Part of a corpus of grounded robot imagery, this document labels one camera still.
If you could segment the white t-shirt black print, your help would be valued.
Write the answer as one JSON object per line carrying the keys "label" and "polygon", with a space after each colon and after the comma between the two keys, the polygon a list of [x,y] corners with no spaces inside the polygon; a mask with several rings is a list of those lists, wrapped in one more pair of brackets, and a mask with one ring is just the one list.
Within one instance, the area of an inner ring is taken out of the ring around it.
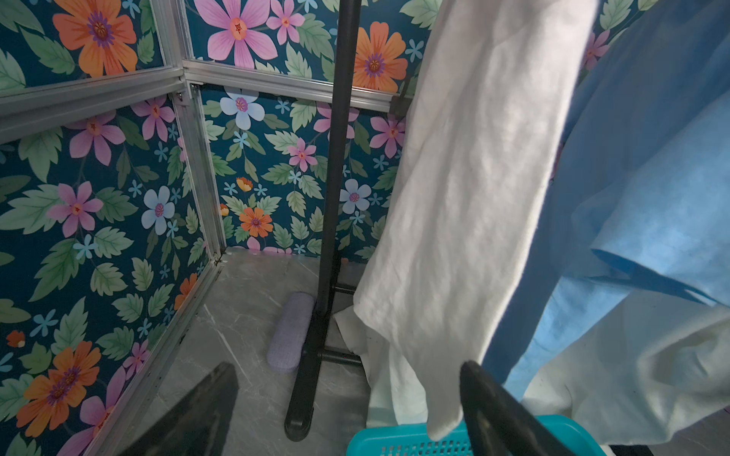
{"label": "white t-shirt black print", "polygon": [[600,444],[666,443],[729,404],[729,309],[635,292],[541,368],[522,404]]}

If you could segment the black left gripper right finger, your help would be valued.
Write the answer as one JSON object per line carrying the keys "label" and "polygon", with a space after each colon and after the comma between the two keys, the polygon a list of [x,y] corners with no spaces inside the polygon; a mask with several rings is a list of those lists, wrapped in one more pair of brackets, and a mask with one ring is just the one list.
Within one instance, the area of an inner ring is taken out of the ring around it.
{"label": "black left gripper right finger", "polygon": [[461,366],[459,391],[473,454],[573,456],[475,361]]}

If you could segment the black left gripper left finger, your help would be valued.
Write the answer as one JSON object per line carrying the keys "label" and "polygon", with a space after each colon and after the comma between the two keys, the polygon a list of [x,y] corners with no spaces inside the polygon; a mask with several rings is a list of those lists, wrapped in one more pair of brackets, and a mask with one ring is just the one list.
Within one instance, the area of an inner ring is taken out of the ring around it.
{"label": "black left gripper left finger", "polygon": [[238,391],[239,382],[234,366],[228,362],[220,363],[121,454],[221,455]]}

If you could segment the light blue garment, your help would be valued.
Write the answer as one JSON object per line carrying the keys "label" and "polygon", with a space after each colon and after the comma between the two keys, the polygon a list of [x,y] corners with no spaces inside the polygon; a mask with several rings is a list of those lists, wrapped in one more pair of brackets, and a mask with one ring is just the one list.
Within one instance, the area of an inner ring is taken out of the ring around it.
{"label": "light blue garment", "polygon": [[484,360],[516,398],[639,290],[729,301],[729,5],[660,1],[578,85]]}

